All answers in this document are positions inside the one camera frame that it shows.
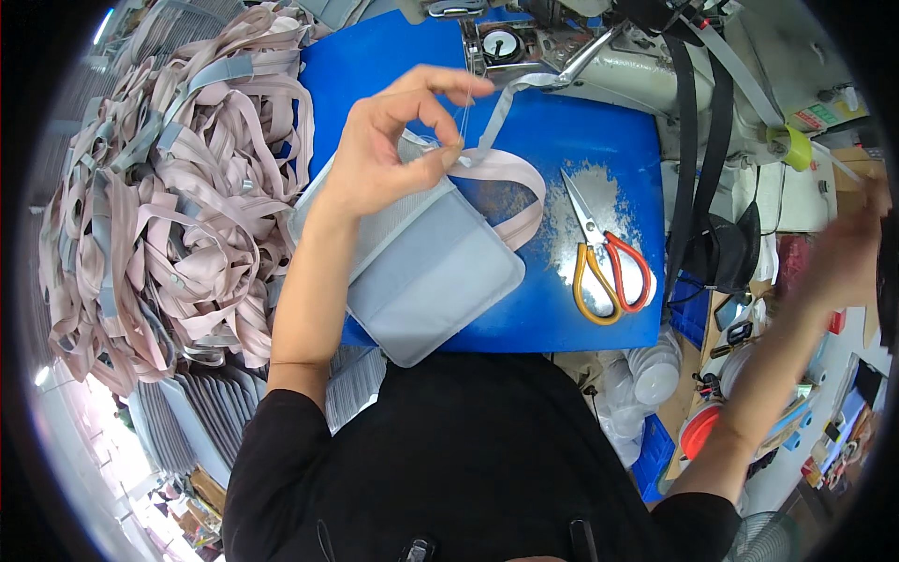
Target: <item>black strap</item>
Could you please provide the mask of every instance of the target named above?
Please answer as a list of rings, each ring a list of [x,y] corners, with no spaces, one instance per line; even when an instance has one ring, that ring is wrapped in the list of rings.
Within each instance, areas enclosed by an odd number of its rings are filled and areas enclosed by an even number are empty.
[[[681,270],[692,225],[693,185],[696,181],[696,158],[699,152],[699,124],[696,114],[696,83],[693,61],[683,41],[668,34],[662,36],[672,55],[677,75],[677,101],[681,114],[681,170],[677,178],[677,197],[674,200],[672,231],[668,236],[668,271],[665,272],[663,302],[668,302],[674,282]]]
[[[712,198],[721,179],[721,170],[727,158],[727,148],[730,145],[731,129],[734,126],[734,79],[727,72],[715,55],[708,53],[708,62],[712,65],[712,76],[715,78],[715,89],[712,90],[712,122],[708,129],[708,142],[706,143],[706,156],[702,159],[702,173],[699,176],[699,184],[696,186],[696,197],[693,199],[693,235],[700,234],[698,230],[704,228],[701,219],[708,214],[712,206]]]

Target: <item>orange scissor handle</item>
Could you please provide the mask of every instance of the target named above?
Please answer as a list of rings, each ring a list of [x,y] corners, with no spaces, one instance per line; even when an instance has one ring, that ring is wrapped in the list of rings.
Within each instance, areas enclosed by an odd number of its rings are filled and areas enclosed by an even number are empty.
[[[646,302],[649,300],[649,290],[652,287],[653,275],[649,272],[649,264],[646,263],[646,259],[637,250],[622,241],[621,238],[610,232],[605,232],[603,234],[607,240],[606,251],[609,253],[609,258],[612,261],[612,273],[615,277],[615,292],[618,294],[621,307],[625,312],[638,312],[646,306]],[[643,287],[640,290],[640,296],[632,305],[629,305],[628,301],[624,298],[624,278],[621,275],[621,258],[618,255],[618,250],[634,258],[636,265],[640,268],[640,275],[643,276]]]
[[[612,314],[610,316],[601,317],[593,314],[593,311],[587,308],[587,305],[583,302],[583,287],[581,283],[583,281],[583,271],[587,265],[590,266],[590,271],[596,276],[596,279],[612,301]],[[577,305],[577,309],[581,311],[581,314],[594,324],[608,326],[615,324],[621,318],[621,304],[619,303],[618,295],[615,294],[615,289],[609,285],[609,281],[600,271],[600,265],[596,263],[596,253],[591,248],[588,248],[587,244],[577,245],[577,262],[574,264],[574,282],[572,286],[574,287],[574,304]]]

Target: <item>fluorescent light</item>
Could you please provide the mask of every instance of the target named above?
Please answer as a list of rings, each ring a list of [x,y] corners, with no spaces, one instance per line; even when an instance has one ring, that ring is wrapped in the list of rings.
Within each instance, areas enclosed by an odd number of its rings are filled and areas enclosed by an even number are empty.
[[[97,30],[97,34],[93,36],[93,44],[96,45],[100,42],[100,36],[103,34],[103,30],[106,29],[106,24],[110,22],[110,18],[112,17],[112,8],[110,11],[106,13],[106,17],[103,18],[103,23],[100,24],[100,29]]]
[[[38,376],[34,378],[34,384],[40,386],[44,384],[44,381],[47,380],[47,376],[50,374],[50,367],[44,367],[43,369],[38,371]]]

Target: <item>blue plastic crate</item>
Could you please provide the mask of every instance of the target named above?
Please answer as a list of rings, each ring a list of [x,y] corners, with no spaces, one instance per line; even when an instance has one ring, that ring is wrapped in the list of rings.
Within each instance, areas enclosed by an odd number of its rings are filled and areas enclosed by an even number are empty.
[[[668,467],[668,462],[673,454],[674,441],[668,435],[659,416],[650,415],[646,418],[646,426],[643,430],[640,458],[631,467],[636,486],[640,490],[640,497],[644,502],[654,502],[663,498],[656,484],[662,476],[662,472]]]
[[[681,272],[681,276],[689,277],[684,272]],[[674,283],[672,300],[686,299],[697,290],[699,290],[699,287],[693,283],[678,279]],[[690,343],[695,345],[697,349],[702,349],[702,340],[706,336],[706,319],[708,318],[710,294],[711,291],[702,290],[694,299],[671,305],[671,325],[687,338]]]

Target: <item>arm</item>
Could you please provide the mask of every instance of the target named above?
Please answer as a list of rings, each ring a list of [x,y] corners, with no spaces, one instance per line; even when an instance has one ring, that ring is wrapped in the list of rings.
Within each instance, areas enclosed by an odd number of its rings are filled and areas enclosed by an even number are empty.
[[[461,138],[434,94],[457,105],[488,95],[489,80],[464,70],[416,67],[383,92],[356,102],[334,165],[309,210],[275,313],[269,391],[285,388],[325,411],[329,361],[340,343],[352,255],[361,217],[431,189],[456,162]],[[396,142],[420,119],[444,145],[402,164]]]
[[[736,504],[746,468],[802,379],[830,314],[863,304],[874,290],[880,218],[889,208],[885,187],[885,181],[869,182],[865,207],[816,238],[801,284],[755,345],[718,423],[669,496],[705,492]]]

